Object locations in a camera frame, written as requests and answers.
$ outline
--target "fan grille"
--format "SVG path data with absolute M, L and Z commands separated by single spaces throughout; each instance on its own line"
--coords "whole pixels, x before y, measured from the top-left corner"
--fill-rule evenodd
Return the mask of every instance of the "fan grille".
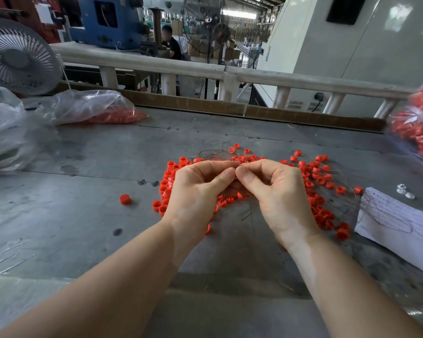
M 25 95 L 51 91 L 62 78 L 59 62 L 32 29 L 0 19 L 0 85 Z

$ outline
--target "white machine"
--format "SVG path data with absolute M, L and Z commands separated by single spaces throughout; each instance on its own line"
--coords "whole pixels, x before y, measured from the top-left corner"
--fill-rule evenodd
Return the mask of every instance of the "white machine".
M 423 83 L 423 0 L 365 0 L 354 25 L 327 21 L 333 2 L 286 0 L 257 69 L 407 87 Z M 272 107 L 276 87 L 255 88 Z M 311 111 L 317 92 L 292 89 L 287 109 Z M 372 117 L 381 102 L 346 95 L 338 114 Z

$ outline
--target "workbench surface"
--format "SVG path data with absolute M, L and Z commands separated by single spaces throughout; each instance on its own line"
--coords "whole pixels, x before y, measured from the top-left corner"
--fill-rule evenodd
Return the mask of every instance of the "workbench surface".
M 423 210 L 423 166 L 382 134 L 142 110 L 151 117 L 135 125 L 61 126 L 59 152 L 41 156 L 15 175 L 0 176 L 0 259 L 20 251 L 0 263 L 0 271 L 36 254 L 6 275 L 79 277 L 160 220 L 152 210 L 152 202 L 160 198 L 152 182 L 162 179 L 167 161 L 233 143 L 277 161 L 298 149 L 309 158 L 326 154 L 353 187 L 374 187 Z M 397 194 L 399 183 L 407 184 L 416 199 Z M 130 194 L 132 205 L 119 203 L 124 193 Z M 329 202 L 338 204 L 335 192 L 320 193 L 328 201 L 325 208 Z M 357 207 L 338 208 L 329 209 L 354 228 Z M 122 233 L 116 235 L 116 229 Z M 2 254 L 21 238 L 22 245 Z M 423 272 L 357 234 L 339 244 L 402 306 L 423 309 Z M 310 299 L 254 198 L 219 210 L 211 233 L 182 264 L 172 286 Z

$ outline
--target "ceiling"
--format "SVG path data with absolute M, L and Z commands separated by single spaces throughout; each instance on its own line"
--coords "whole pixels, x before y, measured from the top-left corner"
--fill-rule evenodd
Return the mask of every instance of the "ceiling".
M 233 0 L 246 6 L 259 8 L 262 10 L 273 9 L 276 6 L 284 4 L 285 0 Z

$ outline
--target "plastic bag of red caps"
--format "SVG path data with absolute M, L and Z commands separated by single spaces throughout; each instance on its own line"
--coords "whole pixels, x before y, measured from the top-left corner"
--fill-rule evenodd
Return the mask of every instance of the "plastic bag of red caps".
M 388 128 L 403 149 L 423 161 L 423 86 L 400 113 L 389 116 Z

